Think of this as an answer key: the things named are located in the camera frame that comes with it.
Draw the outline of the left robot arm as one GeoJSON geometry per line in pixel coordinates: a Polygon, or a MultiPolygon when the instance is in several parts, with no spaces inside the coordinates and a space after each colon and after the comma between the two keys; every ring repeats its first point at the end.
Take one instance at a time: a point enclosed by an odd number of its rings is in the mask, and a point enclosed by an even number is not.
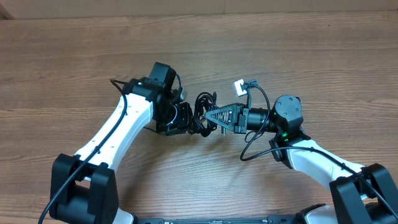
{"type": "Polygon", "coordinates": [[[169,65],[157,62],[148,77],[129,82],[111,80],[119,90],[119,103],[95,136],[77,152],[60,154],[52,166],[50,201],[46,215],[65,223],[136,223],[136,216],[119,206],[116,171],[139,132],[151,121],[155,132],[166,136],[186,133],[192,112],[173,89],[180,77],[169,65]]]}

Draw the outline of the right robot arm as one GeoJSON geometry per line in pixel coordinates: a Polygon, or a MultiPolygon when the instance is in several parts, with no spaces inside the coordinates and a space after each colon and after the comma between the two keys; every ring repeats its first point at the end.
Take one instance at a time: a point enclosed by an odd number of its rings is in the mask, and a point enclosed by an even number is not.
{"type": "Polygon", "coordinates": [[[330,191],[333,205],[312,205],[291,223],[397,223],[397,186],[389,171],[364,166],[321,148],[302,128],[300,99],[282,95],[271,109],[235,103],[205,113],[205,118],[234,133],[274,133],[269,141],[277,162],[302,172],[330,191]]]}

